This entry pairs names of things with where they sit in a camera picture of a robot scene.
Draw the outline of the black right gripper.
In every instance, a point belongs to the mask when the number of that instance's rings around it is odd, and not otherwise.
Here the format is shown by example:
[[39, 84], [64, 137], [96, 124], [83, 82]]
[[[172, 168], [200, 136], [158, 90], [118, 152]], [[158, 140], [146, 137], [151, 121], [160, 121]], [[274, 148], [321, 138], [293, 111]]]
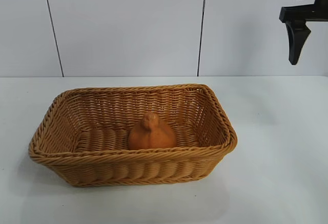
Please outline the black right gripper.
[[[327, 22], [327, 0], [315, 0], [313, 4], [282, 7], [281, 22], [305, 21]], [[302, 48], [311, 33], [306, 23], [286, 23], [289, 39], [289, 62], [296, 65]]]

